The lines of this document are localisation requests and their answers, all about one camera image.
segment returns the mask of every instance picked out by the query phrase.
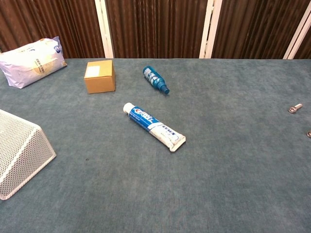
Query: teal carpet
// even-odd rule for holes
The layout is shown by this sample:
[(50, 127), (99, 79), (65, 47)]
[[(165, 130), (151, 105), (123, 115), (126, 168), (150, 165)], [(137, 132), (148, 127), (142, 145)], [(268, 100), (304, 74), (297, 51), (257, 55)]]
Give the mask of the teal carpet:
[[(114, 59), (116, 91), (89, 95), (92, 60), (21, 90), (0, 73), (0, 109), (40, 125), (57, 154), (0, 201), (1, 233), (311, 232), (311, 60)], [(186, 143), (170, 153), (127, 102)]]

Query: white mesh container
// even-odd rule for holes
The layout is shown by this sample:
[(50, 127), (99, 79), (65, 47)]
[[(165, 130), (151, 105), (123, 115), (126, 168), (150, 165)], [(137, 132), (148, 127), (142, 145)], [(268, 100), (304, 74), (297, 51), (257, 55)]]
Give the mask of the white mesh container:
[(55, 156), (40, 126), (0, 109), (0, 199), (10, 198)]

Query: cardboard box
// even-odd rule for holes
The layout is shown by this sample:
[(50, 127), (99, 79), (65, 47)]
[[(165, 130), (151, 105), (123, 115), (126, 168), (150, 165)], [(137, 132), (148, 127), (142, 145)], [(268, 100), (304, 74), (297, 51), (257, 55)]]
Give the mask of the cardboard box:
[(115, 91), (115, 71), (112, 60), (88, 62), (84, 76), (87, 92)]

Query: brown curtain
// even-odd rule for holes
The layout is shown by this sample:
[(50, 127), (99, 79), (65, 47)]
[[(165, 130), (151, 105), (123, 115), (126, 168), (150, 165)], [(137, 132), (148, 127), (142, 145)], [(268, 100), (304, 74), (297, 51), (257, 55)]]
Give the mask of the brown curtain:
[(294, 59), (311, 59), (311, 28), (309, 28), (305, 38), (301, 42)]
[(94, 0), (0, 0), (0, 50), (59, 36), (65, 58), (104, 57)]
[(212, 58), (282, 59), (310, 0), (223, 0)]
[(106, 0), (117, 58), (198, 58), (207, 0)]

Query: blue label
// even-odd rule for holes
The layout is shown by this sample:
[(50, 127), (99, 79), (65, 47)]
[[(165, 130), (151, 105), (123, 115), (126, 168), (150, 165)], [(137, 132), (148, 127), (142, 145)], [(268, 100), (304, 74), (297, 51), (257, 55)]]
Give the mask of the blue label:
[(57, 53), (60, 53), (60, 48), (58, 46), (55, 46), (54, 49)]
[(157, 119), (155, 119), (153, 116), (149, 115), (139, 107), (132, 108), (129, 116), (133, 121), (141, 125), (141, 127), (143, 127), (148, 132), (150, 131), (150, 129), (148, 129), (148, 126), (150, 126), (153, 123), (159, 122)]

